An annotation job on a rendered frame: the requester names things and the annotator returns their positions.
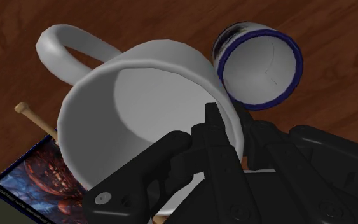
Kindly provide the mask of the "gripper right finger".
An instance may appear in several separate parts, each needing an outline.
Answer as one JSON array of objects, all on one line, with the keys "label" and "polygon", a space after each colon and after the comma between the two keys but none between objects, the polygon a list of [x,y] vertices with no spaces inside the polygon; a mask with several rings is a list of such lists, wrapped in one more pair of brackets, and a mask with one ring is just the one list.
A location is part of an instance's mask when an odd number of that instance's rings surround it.
[{"label": "gripper right finger", "polygon": [[309,125],[285,133],[233,105],[249,170],[274,169],[306,224],[358,224],[358,143]]}]

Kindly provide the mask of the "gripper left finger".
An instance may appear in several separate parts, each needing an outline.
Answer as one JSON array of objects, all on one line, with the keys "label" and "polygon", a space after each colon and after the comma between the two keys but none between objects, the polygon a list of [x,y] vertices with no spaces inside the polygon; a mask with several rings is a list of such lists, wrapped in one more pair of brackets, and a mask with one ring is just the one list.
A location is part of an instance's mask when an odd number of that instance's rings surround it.
[{"label": "gripper left finger", "polygon": [[217,106],[191,133],[172,131],[83,199],[88,224],[149,224],[196,173],[205,179],[163,224],[261,224],[261,215]]}]

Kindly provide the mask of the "large white mug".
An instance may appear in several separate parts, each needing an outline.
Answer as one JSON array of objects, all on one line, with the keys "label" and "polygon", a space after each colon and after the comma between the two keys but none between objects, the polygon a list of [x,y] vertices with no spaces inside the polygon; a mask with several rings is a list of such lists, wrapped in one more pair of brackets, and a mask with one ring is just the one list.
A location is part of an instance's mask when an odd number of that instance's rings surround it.
[{"label": "large white mug", "polygon": [[43,31],[36,51],[71,89],[57,119],[66,166],[87,190],[173,130],[189,132],[217,104],[238,157],[240,119],[213,65],[196,49],[169,39],[121,52],[72,25]]}]

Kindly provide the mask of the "white cup with blue rim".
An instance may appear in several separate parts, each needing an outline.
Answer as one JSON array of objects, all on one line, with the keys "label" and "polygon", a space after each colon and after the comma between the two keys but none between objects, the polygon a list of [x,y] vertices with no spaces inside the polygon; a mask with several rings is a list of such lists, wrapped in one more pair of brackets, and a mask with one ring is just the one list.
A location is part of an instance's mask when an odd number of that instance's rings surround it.
[{"label": "white cup with blue rim", "polygon": [[213,44],[212,61],[230,99],[252,111],[282,103],[303,74],[298,44],[283,32],[254,22],[225,28]]}]

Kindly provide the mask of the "brown wooden table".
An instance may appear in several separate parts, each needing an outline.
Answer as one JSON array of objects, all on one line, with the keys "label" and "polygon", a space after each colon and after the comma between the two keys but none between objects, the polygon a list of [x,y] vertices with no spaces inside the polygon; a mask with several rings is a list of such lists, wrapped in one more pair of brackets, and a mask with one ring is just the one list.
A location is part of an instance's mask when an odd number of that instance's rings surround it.
[{"label": "brown wooden table", "polygon": [[358,142],[358,0],[0,0],[0,173],[44,136],[15,105],[55,124],[69,91],[36,54],[49,26],[75,25],[122,51],[173,39],[209,57],[217,35],[241,20],[288,34],[305,61],[290,98],[254,116]]}]

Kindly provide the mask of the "light wooden stick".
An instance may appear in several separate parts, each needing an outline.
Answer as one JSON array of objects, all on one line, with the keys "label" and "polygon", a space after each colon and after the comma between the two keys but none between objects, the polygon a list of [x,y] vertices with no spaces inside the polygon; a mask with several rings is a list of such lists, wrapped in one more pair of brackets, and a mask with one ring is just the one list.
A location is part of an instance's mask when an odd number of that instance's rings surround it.
[{"label": "light wooden stick", "polygon": [[[14,110],[17,113],[23,114],[26,116],[29,120],[31,120],[33,123],[35,123],[39,128],[41,128],[43,131],[45,131],[48,135],[52,136],[52,138],[55,140],[56,145],[59,145],[58,138],[57,138],[57,131],[48,125],[40,116],[35,114],[30,108],[29,105],[26,102],[20,102],[15,107]],[[167,216],[154,216],[152,221],[154,224],[164,224],[167,220]]]}]

